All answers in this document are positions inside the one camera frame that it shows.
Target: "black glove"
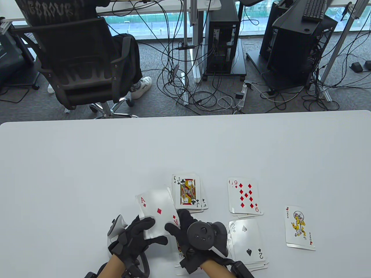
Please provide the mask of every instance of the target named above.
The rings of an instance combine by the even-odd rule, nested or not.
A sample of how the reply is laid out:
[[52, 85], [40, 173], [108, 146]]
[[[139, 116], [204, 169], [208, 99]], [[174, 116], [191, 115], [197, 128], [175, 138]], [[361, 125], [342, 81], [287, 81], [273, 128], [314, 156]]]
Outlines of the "black glove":
[[139, 216], [137, 216], [125, 231], [118, 236], [118, 239], [111, 243], [108, 250], [124, 262], [128, 259], [135, 261], [139, 254], [143, 253], [152, 243], [167, 245], [165, 236], [144, 239], [143, 230], [148, 230], [154, 224], [155, 219], [151, 217], [139, 220]]
[[186, 268], [187, 272], [191, 274], [196, 271], [201, 264], [209, 259], [214, 260], [220, 265], [225, 265], [225, 259], [218, 256], [214, 251], [198, 250], [190, 245], [187, 238], [187, 231], [189, 226], [194, 222], [197, 222], [197, 220], [194, 219], [191, 216], [191, 213], [186, 209], [179, 209], [177, 210], [177, 213], [180, 220], [180, 229], [178, 229], [174, 224], [168, 223], [165, 225], [165, 230], [176, 238], [184, 254], [185, 259], [180, 262], [182, 268]]

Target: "keyboard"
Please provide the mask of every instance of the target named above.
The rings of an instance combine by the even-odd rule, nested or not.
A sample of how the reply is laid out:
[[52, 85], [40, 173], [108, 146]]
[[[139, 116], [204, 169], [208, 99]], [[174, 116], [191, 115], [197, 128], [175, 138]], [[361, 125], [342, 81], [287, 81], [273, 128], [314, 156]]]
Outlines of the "keyboard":
[[320, 22], [325, 16], [327, 0], [307, 0], [303, 20]]

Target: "card deck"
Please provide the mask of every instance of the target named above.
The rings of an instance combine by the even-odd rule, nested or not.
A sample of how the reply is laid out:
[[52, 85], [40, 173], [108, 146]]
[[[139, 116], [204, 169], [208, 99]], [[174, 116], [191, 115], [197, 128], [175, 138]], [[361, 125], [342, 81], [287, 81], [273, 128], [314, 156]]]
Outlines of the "card deck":
[[227, 187], [229, 211], [231, 213], [244, 215], [263, 214], [259, 206], [258, 184], [255, 180], [231, 177], [227, 180]]
[[201, 179], [195, 173], [179, 173], [172, 176], [171, 195], [176, 209], [185, 208], [191, 213], [209, 208]]
[[268, 259], [263, 253], [264, 248], [255, 219], [231, 221], [227, 226], [227, 233], [227, 247], [230, 251], [228, 258], [242, 261], [249, 271], [268, 267]]

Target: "shoe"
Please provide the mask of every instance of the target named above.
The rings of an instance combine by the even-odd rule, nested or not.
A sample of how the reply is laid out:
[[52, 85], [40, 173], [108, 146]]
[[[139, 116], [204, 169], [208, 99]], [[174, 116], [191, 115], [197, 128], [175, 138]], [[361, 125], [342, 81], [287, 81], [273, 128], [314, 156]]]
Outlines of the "shoe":
[[143, 77], [140, 82], [141, 84], [139, 89], [135, 90], [135, 88], [132, 88], [135, 91], [131, 92], [131, 99], [139, 99], [152, 86], [152, 78], [149, 76]]

